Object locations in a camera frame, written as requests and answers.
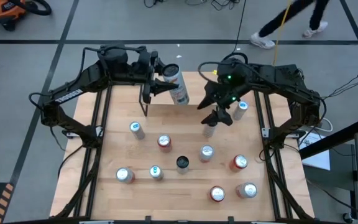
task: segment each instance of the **yellow cable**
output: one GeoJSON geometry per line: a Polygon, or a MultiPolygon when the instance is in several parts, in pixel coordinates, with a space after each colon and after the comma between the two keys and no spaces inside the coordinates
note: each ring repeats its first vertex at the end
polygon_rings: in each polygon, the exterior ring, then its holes
{"type": "Polygon", "coordinates": [[[281,31],[283,30],[284,28],[284,23],[285,23],[285,18],[287,18],[287,14],[288,14],[288,10],[290,9],[290,6],[291,6],[291,0],[288,0],[288,6],[287,6],[287,9],[285,10],[285,13],[284,13],[284,17],[283,17],[283,21],[281,21],[281,25],[280,27],[278,28],[278,34],[277,34],[277,40],[276,40],[276,46],[274,47],[274,60],[273,60],[273,66],[276,65],[276,61],[277,61],[277,53],[278,53],[278,40],[280,39],[281,37],[281,31]]]}

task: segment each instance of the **paper sheet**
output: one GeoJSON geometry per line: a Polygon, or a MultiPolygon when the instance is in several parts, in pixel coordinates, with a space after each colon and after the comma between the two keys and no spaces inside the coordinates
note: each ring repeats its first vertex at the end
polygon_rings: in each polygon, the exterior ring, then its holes
{"type": "MultiPolygon", "coordinates": [[[[313,144],[314,142],[317,142],[321,139],[325,138],[325,136],[318,135],[315,133],[310,133],[308,137],[302,142],[302,144],[299,146],[300,150],[302,150],[304,147],[309,146],[310,144],[313,144]]],[[[331,165],[329,163],[329,150],[320,152],[317,155],[314,155],[312,157],[309,157],[307,159],[303,159],[302,163],[307,166],[312,166],[320,169],[325,170],[331,170],[331,165]]]]}

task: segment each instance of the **black pants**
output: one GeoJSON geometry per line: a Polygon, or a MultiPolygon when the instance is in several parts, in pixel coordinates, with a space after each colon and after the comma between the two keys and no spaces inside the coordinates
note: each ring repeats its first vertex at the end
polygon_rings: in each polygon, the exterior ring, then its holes
{"type": "MultiPolygon", "coordinates": [[[[313,15],[310,18],[310,29],[316,30],[320,26],[321,18],[323,17],[324,10],[328,4],[329,0],[296,0],[290,6],[288,10],[287,17],[285,22],[289,21],[292,17],[296,16],[299,12],[308,7],[311,3],[316,1],[316,6],[314,7],[313,15]]],[[[266,24],[260,31],[260,37],[266,37],[267,35],[274,32],[277,28],[280,27],[285,14],[285,9],[282,11],[276,18],[266,24]]]]}

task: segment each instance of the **orange vacuum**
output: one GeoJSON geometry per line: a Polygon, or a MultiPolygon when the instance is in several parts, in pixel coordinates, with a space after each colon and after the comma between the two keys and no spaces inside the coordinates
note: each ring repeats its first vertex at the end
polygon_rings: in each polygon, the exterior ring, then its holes
{"type": "Polygon", "coordinates": [[[22,19],[27,12],[40,16],[50,15],[52,10],[44,0],[0,0],[0,24],[8,30],[14,31],[16,22],[22,19]],[[41,4],[45,10],[39,10],[35,2],[41,4]]]}

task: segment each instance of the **white sneaker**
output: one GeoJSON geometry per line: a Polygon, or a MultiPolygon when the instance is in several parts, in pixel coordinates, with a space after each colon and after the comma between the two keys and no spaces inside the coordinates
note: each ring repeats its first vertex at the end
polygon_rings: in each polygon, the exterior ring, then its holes
{"type": "Polygon", "coordinates": [[[259,37],[259,32],[252,34],[251,43],[263,49],[271,49],[275,46],[274,42],[266,37],[259,37]]]}
{"type": "Polygon", "coordinates": [[[318,27],[318,29],[316,30],[311,30],[310,28],[307,29],[303,34],[302,36],[304,38],[310,38],[311,36],[313,36],[313,34],[317,34],[319,32],[322,32],[323,30],[325,30],[325,28],[327,28],[328,26],[328,22],[326,21],[321,21],[320,22],[320,26],[318,27]]]}

